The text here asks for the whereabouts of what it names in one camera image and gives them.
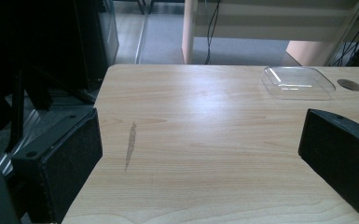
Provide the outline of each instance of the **light wood tabletop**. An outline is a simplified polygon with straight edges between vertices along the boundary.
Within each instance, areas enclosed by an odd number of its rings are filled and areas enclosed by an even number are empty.
[[[114,65],[95,106],[104,156],[63,223],[359,223],[298,156],[308,108],[359,123],[359,68],[318,67],[331,100],[281,100],[264,67]]]

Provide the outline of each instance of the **screw hole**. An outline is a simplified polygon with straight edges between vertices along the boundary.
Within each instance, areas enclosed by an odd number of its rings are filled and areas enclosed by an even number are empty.
[[[357,84],[356,82],[354,81],[350,81],[348,79],[339,79],[337,81],[337,83],[347,89],[347,90],[350,90],[350,91],[359,91],[359,84]]]
[[[34,157],[34,156],[36,156],[36,152],[35,151],[30,151],[30,152],[28,152],[27,154],[25,154],[25,156],[27,157],[27,158],[31,158],[31,157]]]

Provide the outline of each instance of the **black chair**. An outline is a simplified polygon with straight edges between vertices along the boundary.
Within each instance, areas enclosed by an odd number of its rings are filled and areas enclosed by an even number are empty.
[[[151,0],[149,14],[152,12],[153,6],[155,2],[169,2],[169,3],[185,3],[185,0]]]
[[[138,4],[138,7],[139,9],[141,10],[142,12],[142,15],[144,15],[144,9],[142,8],[142,5],[141,5],[141,1],[140,0],[115,0],[115,1],[120,1],[120,2],[136,2]],[[146,2],[145,0],[142,0],[142,3],[144,4],[144,6],[146,6]]]

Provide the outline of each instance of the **clear plastic container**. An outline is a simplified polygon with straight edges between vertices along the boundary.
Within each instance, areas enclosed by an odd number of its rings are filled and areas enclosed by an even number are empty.
[[[269,93],[285,100],[330,100],[336,87],[309,67],[266,67],[262,81]]]

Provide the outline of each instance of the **black rectangular block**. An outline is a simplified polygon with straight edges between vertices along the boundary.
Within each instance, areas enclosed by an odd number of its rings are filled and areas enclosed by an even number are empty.
[[[359,213],[358,123],[309,109],[298,154]]]
[[[13,158],[33,222],[61,223],[103,155],[97,110],[79,109]]]

